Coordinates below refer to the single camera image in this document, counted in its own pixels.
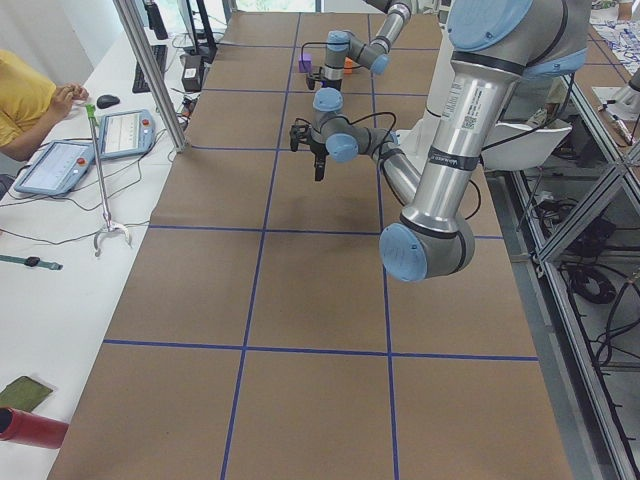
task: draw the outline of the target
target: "black box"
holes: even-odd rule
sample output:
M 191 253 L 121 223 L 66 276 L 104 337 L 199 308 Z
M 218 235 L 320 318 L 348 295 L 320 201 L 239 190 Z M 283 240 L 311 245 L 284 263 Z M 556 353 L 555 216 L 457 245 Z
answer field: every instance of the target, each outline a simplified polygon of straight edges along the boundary
M 182 71 L 182 86 L 185 92 L 199 92 L 202 90 L 204 78 L 204 60 L 200 55 L 188 55 L 184 59 Z

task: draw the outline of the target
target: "purple cube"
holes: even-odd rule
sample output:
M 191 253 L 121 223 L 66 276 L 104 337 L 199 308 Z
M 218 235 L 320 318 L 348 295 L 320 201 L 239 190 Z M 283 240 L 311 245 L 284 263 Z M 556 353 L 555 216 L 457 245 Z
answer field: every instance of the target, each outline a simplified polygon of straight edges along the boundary
M 298 72 L 308 73 L 311 72 L 311 54 L 303 53 L 302 57 L 298 59 Z

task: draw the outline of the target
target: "computer mouse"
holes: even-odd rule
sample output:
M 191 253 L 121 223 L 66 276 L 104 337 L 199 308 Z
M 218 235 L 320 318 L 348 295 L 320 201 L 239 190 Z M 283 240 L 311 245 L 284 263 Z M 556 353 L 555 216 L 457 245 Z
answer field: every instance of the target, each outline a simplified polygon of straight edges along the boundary
M 115 95 L 101 95 L 96 100 L 98 108 L 109 108 L 120 103 L 120 99 Z

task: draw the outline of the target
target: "window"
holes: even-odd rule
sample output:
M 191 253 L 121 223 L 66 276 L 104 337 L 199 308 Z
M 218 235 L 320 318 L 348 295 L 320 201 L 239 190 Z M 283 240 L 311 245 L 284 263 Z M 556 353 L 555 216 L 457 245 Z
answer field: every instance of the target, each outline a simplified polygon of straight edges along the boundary
M 180 33 L 185 32 L 185 26 L 182 22 L 182 17 L 178 11 L 178 4 L 176 0 L 156 0 L 160 14 L 162 15 L 162 21 L 168 32 Z M 224 30 L 226 22 L 224 21 L 224 9 L 222 8 L 221 0 L 205 0 L 205 6 L 207 7 L 207 14 L 209 15 L 209 22 L 211 23 L 211 29 L 215 31 Z M 191 0 L 191 8 L 197 10 L 198 5 L 196 0 Z
M 236 0 L 238 10 L 257 12 L 315 12 L 316 0 Z

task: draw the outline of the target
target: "white desk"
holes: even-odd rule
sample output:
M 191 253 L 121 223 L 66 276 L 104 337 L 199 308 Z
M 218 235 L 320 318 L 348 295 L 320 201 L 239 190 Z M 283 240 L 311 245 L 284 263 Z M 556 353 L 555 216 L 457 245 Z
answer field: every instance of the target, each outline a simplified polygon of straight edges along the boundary
M 150 43 L 158 42 L 153 35 Z M 182 89 L 179 52 L 170 46 L 165 81 Z M 123 33 L 100 62 L 85 86 L 90 101 L 102 94 L 114 94 L 121 103 L 97 114 L 146 108 L 155 115 L 156 131 L 164 129 L 155 113 L 151 93 L 132 94 L 135 58 Z M 182 95 L 169 91 L 176 107 Z M 74 107 L 68 119 L 55 127 L 48 140 L 89 137 L 83 106 Z M 173 144 L 164 134 L 153 151 L 140 163 L 142 180 L 110 199 L 113 219 L 124 224 L 149 220 L 171 168 L 168 159 Z M 134 158 L 105 162 L 105 175 L 130 164 Z M 114 192 L 138 178 L 135 165 L 106 180 Z M 87 185 L 97 179 L 95 168 L 80 181 Z M 94 184 L 70 195 L 84 206 L 100 204 L 100 190 Z M 16 203 L 6 195 L 0 205 Z M 95 232 L 104 225 L 102 208 L 85 212 L 71 202 L 38 200 L 20 206 L 0 208 L 0 228 L 29 237 L 61 241 Z M 104 332 L 134 262 L 146 227 L 131 227 L 132 245 L 123 235 L 101 236 L 102 254 L 94 255 L 93 237 L 50 246 L 0 235 L 0 254 L 39 256 L 58 262 L 61 271 L 0 262 L 2 335 L 0 335 L 0 390 L 21 375 L 29 375 L 51 386 L 54 392 L 34 411 L 39 415 L 70 421 L 98 353 Z M 58 454 L 47 450 L 0 442 L 0 478 L 43 480 Z

